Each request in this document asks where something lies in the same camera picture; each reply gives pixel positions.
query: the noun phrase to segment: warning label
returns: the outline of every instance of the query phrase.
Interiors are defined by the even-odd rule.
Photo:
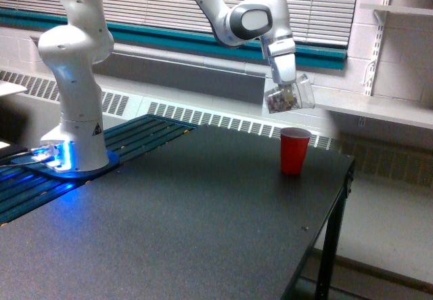
[[[93,130],[93,134],[92,135],[98,135],[98,134],[101,134],[102,133],[102,129],[101,129],[101,127],[99,126],[99,123],[96,123],[96,127],[95,127],[95,129]]]

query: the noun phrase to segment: shelf bracket rail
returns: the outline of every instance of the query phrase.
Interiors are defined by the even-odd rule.
[[[389,5],[390,0],[382,0],[382,5]],[[386,23],[386,11],[374,11],[374,16],[378,20],[378,30],[376,32],[374,46],[373,46],[373,55],[371,56],[370,63],[365,68],[364,72],[364,95],[371,95],[373,91],[374,79],[376,76],[376,69],[378,67],[378,60],[380,54],[380,48],[382,46],[382,39],[384,37],[384,29]]]

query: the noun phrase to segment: table leg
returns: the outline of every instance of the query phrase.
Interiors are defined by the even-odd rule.
[[[346,204],[347,192],[343,190],[338,198],[337,204],[332,210],[327,221],[325,243],[319,269],[319,277],[316,286],[316,300],[327,299],[329,287],[331,286],[332,269],[336,258],[338,239],[340,237],[341,224],[343,221],[344,206]]]

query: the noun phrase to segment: wall-mounted shelf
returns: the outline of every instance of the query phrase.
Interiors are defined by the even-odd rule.
[[[411,16],[433,16],[433,9],[421,9],[418,7],[401,7],[398,5],[381,5],[361,3],[361,9],[374,10],[376,17],[383,22],[384,12],[391,12],[392,14],[407,14]]]
[[[433,129],[433,108],[428,106],[321,87],[313,89],[318,108]]]
[[[16,85],[14,83],[9,83],[0,80],[0,97],[4,95],[11,95],[14,93],[25,92],[27,89],[21,85]]]

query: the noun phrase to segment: red cup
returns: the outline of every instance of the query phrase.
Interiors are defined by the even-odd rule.
[[[306,129],[285,127],[281,129],[281,171],[286,175],[299,175],[302,171],[306,148],[311,133]]]

